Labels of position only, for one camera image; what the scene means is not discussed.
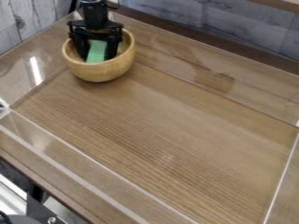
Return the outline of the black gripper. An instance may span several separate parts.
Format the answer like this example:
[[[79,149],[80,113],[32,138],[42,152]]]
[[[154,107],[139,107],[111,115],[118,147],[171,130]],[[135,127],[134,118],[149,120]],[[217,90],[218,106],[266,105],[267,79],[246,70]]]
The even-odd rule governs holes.
[[[86,60],[90,54],[90,39],[107,41],[106,59],[118,55],[118,46],[123,41],[123,28],[119,22],[108,18],[108,0],[80,0],[83,19],[67,23],[70,38],[79,56]]]

